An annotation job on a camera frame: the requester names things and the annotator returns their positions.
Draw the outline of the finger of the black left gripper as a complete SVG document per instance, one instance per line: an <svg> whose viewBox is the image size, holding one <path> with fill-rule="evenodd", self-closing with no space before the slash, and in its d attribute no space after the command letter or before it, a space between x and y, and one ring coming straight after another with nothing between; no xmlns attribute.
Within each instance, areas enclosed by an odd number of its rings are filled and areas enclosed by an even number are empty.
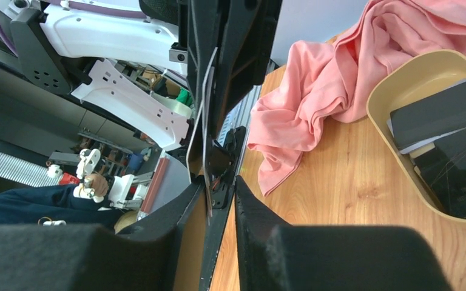
<svg viewBox="0 0 466 291"><path fill-rule="evenodd" d="M218 47L221 20L220 1L178 1L179 41L186 49L187 84L199 106L202 101L209 101L211 109L221 105L221 95L213 90L206 96L202 90L205 73L209 62L216 65L212 53Z"/></svg>
<svg viewBox="0 0 466 291"><path fill-rule="evenodd" d="M222 31L212 95L212 136L266 74L282 1L231 1Z"/></svg>

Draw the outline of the pink cloth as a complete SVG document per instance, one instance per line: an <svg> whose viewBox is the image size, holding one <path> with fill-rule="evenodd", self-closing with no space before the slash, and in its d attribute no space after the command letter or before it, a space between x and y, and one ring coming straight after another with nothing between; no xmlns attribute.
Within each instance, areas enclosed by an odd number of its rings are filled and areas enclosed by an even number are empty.
<svg viewBox="0 0 466 291"><path fill-rule="evenodd" d="M251 111L247 146L264 157L262 195L318 145L326 117L344 123L363 118L381 80L411 58L440 49L466 56L466 1L370 1L334 43L294 43L280 86Z"/></svg>

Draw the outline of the person in dark clothes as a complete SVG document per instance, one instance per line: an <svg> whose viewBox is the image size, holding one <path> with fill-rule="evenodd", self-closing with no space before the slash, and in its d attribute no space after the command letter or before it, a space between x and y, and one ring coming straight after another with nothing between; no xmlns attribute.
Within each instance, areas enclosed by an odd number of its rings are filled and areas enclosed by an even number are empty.
<svg viewBox="0 0 466 291"><path fill-rule="evenodd" d="M67 224L99 224L111 231L127 212L106 207L109 183L99 174L85 180L96 197L104 201L79 198L76 184L11 189L0 193L0 225L41 224L45 221L65 221Z"/></svg>

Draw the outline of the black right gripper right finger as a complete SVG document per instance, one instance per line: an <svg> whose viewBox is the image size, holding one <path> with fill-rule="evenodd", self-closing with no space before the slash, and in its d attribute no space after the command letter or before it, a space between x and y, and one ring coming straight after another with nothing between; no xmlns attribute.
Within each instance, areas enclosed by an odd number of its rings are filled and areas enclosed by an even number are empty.
<svg viewBox="0 0 466 291"><path fill-rule="evenodd" d="M450 290L427 241L401 226L294 226L235 183L242 290Z"/></svg>

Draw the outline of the black cards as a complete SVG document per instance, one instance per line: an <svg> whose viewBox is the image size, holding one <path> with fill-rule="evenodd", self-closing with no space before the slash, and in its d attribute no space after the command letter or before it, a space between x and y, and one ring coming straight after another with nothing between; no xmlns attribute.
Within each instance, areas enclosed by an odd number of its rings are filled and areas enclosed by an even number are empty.
<svg viewBox="0 0 466 291"><path fill-rule="evenodd" d="M387 125L441 210L466 219L466 79L393 110Z"/></svg>

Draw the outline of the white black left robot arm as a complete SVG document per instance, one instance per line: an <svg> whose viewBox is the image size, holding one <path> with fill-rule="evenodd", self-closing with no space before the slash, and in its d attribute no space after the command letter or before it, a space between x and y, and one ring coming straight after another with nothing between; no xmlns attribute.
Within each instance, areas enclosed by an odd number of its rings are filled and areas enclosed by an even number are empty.
<svg viewBox="0 0 466 291"><path fill-rule="evenodd" d="M56 95L91 103L164 150L215 139L226 115L262 83L280 1L0 1L0 40L19 71ZM115 61L184 78L197 117L147 95Z"/></svg>

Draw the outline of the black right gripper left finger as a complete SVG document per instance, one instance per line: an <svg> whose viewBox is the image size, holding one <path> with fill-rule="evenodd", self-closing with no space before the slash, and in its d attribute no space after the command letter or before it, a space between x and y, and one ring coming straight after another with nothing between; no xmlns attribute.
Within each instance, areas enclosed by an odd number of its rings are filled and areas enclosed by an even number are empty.
<svg viewBox="0 0 466 291"><path fill-rule="evenodd" d="M0 226L0 290L197 290L205 184L118 234L98 225Z"/></svg>

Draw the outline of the gold black credit card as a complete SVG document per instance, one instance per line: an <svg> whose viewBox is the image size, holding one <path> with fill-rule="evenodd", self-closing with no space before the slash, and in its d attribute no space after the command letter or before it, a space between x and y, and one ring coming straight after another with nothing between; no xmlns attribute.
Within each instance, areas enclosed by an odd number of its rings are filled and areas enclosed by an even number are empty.
<svg viewBox="0 0 466 291"><path fill-rule="evenodd" d="M197 69L197 85L194 92L195 97L198 99L197 103L197 119L194 132L192 134L189 150L197 149L198 136L202 139L202 172L204 177L204 194L206 206L206 221L209 225L212 218L212 198L211 198L211 175L208 172L207 154L210 145L208 125L209 125L209 106L211 100L211 91L214 83L214 61L217 54L218 47L215 47L209 57L208 63Z"/></svg>

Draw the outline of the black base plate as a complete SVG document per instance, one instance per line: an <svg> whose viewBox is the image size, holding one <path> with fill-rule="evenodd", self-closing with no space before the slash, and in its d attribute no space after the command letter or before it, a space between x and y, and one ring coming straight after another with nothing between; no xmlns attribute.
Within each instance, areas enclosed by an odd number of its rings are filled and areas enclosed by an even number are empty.
<svg viewBox="0 0 466 291"><path fill-rule="evenodd" d="M210 289L213 272L218 258L229 209L232 202L233 187L238 167L241 163L246 127L230 129L223 144L214 141L209 166L211 179L212 218L206 228L204 238L203 262L200 274L199 290Z"/></svg>

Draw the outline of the yellow oval tray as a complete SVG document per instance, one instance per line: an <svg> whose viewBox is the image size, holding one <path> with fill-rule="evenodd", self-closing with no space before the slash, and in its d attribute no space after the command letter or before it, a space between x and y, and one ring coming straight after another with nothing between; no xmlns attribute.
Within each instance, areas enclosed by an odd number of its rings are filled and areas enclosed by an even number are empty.
<svg viewBox="0 0 466 291"><path fill-rule="evenodd" d="M411 59L374 88L367 114L421 201L466 229L466 56Z"/></svg>

